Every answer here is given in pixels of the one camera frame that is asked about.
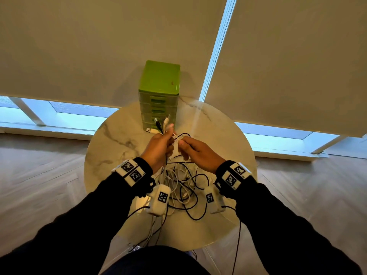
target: wooden floor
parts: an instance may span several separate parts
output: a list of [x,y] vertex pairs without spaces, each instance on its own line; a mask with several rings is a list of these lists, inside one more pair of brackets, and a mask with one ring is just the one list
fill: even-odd
[[[87,146],[87,141],[0,134],[0,256],[32,239],[40,227],[85,197]],[[367,159],[257,162],[259,182],[367,273]],[[196,250],[198,261],[211,274],[231,274],[237,236],[235,229]],[[115,237],[105,267],[126,248]],[[266,274],[246,226],[235,274]]]

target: green lid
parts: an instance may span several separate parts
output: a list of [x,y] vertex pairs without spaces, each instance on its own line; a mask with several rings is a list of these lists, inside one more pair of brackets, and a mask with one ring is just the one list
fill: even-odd
[[180,91],[180,65],[146,61],[140,79],[139,91],[178,95]]

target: black jacket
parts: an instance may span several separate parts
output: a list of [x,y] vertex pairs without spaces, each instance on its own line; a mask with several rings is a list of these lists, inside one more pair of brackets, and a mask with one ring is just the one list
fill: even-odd
[[[136,160],[151,175],[149,165],[141,158]],[[217,177],[221,177],[231,163],[223,163]],[[112,173],[77,206],[42,227],[33,240],[1,257],[0,270],[3,274],[98,274],[112,238],[128,216],[132,202],[130,191],[122,177]],[[236,214],[249,229],[269,274],[361,274],[356,263],[317,233],[306,219],[284,206],[265,185],[254,180],[243,181],[236,191],[240,193]],[[195,274],[207,274],[185,253],[164,246],[132,252],[120,260],[123,263],[119,267],[112,266],[107,273],[158,271],[162,265],[172,265],[177,255],[185,258],[186,267],[181,264],[169,271],[163,268],[163,273],[187,274],[190,266],[197,265]],[[245,274],[245,270],[236,272]]]

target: marble tabletop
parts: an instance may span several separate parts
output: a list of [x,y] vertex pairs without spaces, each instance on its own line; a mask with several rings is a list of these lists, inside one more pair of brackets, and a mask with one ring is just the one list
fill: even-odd
[[[178,134],[189,133],[191,137],[207,143],[221,157],[241,162],[257,178],[254,152],[245,135],[230,118],[213,106],[180,97],[175,131]],[[88,146],[84,164],[84,183],[87,192],[95,190],[122,161],[139,156],[151,136],[152,134],[142,128],[138,102],[112,114],[96,131]],[[173,156],[178,155],[176,142]],[[190,210],[195,218],[202,215],[206,203],[204,196],[201,197],[201,193],[198,195],[199,203]],[[130,212],[142,206],[144,201],[135,198]],[[235,201],[231,199],[225,199],[225,203],[235,206]],[[148,236],[151,221],[151,215],[145,212],[135,213],[126,220],[118,235],[132,244],[137,244]],[[158,229],[160,224],[161,217],[158,217],[154,229]],[[176,210],[167,217],[158,244],[183,251],[198,249],[221,239],[238,224],[239,220],[231,209],[218,214],[210,214],[207,211],[204,218],[199,221],[190,219],[184,210]]]

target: left hand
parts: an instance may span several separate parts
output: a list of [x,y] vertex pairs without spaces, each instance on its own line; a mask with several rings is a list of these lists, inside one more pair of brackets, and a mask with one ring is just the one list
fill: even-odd
[[141,158],[143,158],[153,170],[155,174],[165,163],[166,156],[170,157],[173,153],[173,124],[167,126],[164,135],[155,134],[149,141]]

